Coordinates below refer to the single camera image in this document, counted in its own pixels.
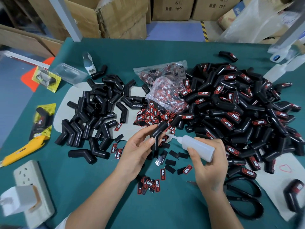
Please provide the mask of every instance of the yellow utility knife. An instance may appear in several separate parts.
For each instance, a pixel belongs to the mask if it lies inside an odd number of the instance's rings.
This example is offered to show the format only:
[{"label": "yellow utility knife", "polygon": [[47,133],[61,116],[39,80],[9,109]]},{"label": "yellow utility knife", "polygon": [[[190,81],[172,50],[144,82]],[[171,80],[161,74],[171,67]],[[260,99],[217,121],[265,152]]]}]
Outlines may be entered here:
[{"label": "yellow utility knife", "polygon": [[34,137],[26,146],[23,146],[21,149],[13,152],[12,154],[6,156],[2,162],[0,162],[0,168],[3,166],[8,166],[21,158],[35,152],[45,144],[45,140],[49,140],[48,136],[37,136]]}]

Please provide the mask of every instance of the white sleeve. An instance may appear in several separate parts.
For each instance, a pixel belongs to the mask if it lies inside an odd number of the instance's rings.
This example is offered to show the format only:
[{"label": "white sleeve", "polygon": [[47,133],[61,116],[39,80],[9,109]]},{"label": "white sleeve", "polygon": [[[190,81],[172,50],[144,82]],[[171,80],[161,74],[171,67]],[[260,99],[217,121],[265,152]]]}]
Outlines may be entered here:
[{"label": "white sleeve", "polygon": [[66,217],[55,229],[65,229],[68,217]]}]

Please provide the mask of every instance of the yellow and black hazard tape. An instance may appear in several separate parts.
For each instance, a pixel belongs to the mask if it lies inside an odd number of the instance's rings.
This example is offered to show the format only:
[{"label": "yellow and black hazard tape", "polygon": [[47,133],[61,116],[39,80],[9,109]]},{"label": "yellow and black hazard tape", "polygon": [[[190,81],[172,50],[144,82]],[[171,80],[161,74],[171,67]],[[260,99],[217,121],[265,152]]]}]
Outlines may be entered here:
[{"label": "yellow and black hazard tape", "polygon": [[204,41],[208,42],[209,38],[208,38],[206,27],[204,26],[204,21],[200,21],[200,22],[201,22],[201,27],[202,27],[203,35],[204,35]]}]

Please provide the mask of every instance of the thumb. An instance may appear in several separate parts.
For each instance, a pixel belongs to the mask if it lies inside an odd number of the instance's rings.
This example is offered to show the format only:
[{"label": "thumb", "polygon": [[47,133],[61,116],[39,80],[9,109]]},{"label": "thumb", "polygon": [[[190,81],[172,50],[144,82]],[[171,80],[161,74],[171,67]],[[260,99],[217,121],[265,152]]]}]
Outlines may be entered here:
[{"label": "thumb", "polygon": [[147,150],[151,152],[150,147],[155,143],[155,139],[153,137],[149,138],[147,141],[143,142],[137,149],[138,153],[141,155],[144,154]]},{"label": "thumb", "polygon": [[200,169],[201,166],[203,166],[201,162],[201,158],[196,150],[194,150],[192,147],[188,147],[188,152],[191,157],[191,160],[193,162],[195,169]]}]

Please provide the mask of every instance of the hand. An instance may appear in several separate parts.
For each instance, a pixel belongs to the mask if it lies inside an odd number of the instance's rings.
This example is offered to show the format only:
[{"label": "hand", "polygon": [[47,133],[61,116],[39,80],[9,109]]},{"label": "hand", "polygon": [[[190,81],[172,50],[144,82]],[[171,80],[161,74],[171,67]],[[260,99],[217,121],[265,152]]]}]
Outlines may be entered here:
[{"label": "hand", "polygon": [[[144,140],[157,128],[157,126],[158,125],[151,125],[145,127],[127,141],[115,172],[124,176],[124,179],[128,182],[131,182],[136,178],[147,156],[150,154],[150,148],[154,144],[155,139],[151,137],[145,142]],[[165,133],[160,136],[159,144],[161,144],[164,134]]]},{"label": "hand", "polygon": [[208,140],[199,137],[195,137],[195,139],[215,148],[212,161],[203,165],[197,151],[188,147],[189,155],[195,168],[196,182],[207,200],[211,195],[223,194],[228,161],[222,140]]}]

